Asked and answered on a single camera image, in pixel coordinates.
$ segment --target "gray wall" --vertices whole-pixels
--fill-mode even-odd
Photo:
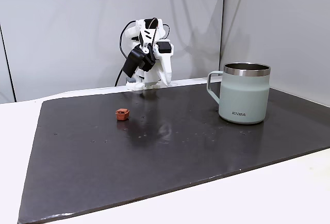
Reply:
[[[11,89],[2,36],[0,34],[0,104],[11,102],[14,102],[14,96]]]
[[[219,65],[222,7],[223,0],[0,0],[16,97],[113,86],[124,63],[120,32],[152,17],[171,26],[173,79],[206,76]]]
[[[221,65],[270,65],[274,88],[330,105],[329,43],[329,0],[225,0]]]

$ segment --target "light green mug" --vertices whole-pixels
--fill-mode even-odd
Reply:
[[[212,74],[221,74],[220,98],[211,90]],[[219,104],[223,119],[240,124],[262,122],[266,116],[270,67],[250,62],[229,63],[210,72],[207,91]]]

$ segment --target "black board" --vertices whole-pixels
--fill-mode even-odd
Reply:
[[[128,121],[117,122],[119,108],[130,109]],[[277,90],[257,125],[229,123],[217,109],[205,85],[44,102],[19,223],[99,211],[330,146],[330,108]]]

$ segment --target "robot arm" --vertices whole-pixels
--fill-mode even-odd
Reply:
[[[123,71],[135,83],[126,85],[133,90],[159,88],[159,79],[168,86],[172,79],[171,57],[174,46],[164,39],[166,32],[161,19],[137,20],[135,26],[126,30],[132,51],[127,56]]]

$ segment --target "white table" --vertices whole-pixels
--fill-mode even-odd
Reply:
[[[203,83],[204,78],[187,79],[171,87]],[[125,86],[0,105],[0,223],[17,222],[42,102],[122,91]],[[329,202],[330,149],[54,223],[330,223]]]

